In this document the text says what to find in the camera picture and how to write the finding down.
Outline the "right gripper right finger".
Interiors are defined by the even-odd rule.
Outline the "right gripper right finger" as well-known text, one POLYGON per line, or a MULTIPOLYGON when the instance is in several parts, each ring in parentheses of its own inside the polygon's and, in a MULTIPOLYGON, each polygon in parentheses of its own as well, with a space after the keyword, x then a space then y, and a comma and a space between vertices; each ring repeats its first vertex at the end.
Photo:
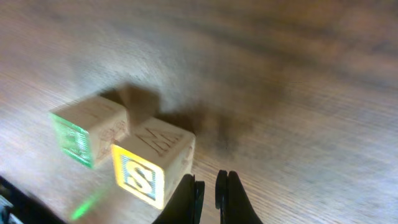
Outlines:
POLYGON ((215 184, 215 207, 221 224, 262 224, 235 171, 220 170, 215 184))

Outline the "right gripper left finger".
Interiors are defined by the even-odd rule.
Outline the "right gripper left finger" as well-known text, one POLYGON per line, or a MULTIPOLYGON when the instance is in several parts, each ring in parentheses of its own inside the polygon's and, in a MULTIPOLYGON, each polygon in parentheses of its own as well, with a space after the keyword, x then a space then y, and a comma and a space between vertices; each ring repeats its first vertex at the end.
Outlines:
POLYGON ((169 202, 152 224, 199 224, 205 194, 205 182, 185 174, 169 202))

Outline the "green letter R block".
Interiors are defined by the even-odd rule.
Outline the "green letter R block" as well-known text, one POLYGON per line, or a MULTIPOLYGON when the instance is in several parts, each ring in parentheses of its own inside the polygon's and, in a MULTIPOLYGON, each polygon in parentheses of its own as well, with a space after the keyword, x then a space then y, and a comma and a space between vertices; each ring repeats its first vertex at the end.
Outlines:
POLYGON ((61 150, 93 169, 111 154, 111 145, 129 135, 125 106, 91 96, 50 110, 61 150))

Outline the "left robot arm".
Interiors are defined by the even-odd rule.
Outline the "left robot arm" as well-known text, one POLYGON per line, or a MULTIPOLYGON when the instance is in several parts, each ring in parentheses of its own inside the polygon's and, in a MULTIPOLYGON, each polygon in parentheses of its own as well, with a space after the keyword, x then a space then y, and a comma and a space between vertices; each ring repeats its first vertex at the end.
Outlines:
POLYGON ((66 224, 42 202, 1 177, 1 224, 66 224))

